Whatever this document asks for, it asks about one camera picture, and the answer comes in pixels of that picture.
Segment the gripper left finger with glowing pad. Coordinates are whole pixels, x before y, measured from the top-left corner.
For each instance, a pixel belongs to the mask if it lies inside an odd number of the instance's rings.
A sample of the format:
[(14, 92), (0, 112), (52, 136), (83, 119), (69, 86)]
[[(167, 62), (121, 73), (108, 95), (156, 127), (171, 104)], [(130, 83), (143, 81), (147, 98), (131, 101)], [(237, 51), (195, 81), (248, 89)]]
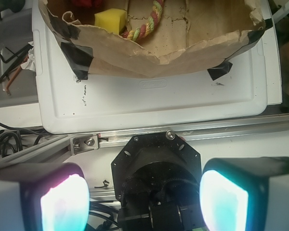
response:
[(77, 164), (0, 165), (0, 231), (83, 231), (89, 206)]

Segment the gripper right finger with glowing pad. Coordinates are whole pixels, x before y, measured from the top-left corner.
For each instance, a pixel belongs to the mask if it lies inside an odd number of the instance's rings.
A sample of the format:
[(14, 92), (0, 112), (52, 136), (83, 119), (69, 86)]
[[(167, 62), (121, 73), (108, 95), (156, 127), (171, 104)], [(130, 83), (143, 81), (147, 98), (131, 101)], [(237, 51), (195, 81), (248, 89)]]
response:
[(210, 159), (199, 196), (210, 231), (289, 231), (289, 157)]

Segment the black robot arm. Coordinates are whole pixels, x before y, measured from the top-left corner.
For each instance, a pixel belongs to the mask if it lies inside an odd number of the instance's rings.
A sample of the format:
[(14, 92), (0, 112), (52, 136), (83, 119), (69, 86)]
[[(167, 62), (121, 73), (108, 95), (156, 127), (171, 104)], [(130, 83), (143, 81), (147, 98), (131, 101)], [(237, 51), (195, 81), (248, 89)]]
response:
[(289, 157), (212, 158), (176, 135), (134, 136), (111, 163), (120, 209), (75, 163), (0, 163), (0, 231), (289, 231)]

